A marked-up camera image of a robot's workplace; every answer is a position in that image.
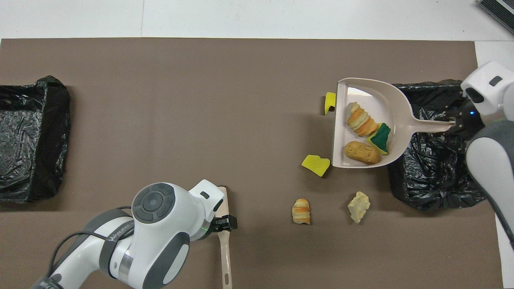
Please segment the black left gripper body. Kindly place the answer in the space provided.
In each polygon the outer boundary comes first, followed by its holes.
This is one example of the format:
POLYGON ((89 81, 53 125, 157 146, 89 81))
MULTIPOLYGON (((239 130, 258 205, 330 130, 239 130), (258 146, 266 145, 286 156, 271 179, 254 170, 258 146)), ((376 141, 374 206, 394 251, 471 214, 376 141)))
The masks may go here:
POLYGON ((226 218, 224 216, 221 217, 214 217, 213 220, 210 223, 208 233, 218 233, 226 230, 226 218))

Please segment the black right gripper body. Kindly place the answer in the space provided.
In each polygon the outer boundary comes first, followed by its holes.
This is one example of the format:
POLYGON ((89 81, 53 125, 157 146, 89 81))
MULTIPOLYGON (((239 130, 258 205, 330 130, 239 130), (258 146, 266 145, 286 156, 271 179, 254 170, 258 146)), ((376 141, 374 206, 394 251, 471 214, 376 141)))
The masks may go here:
POLYGON ((463 139, 471 139, 484 128, 481 115, 473 102, 464 102, 458 115, 460 119, 460 135, 463 139))

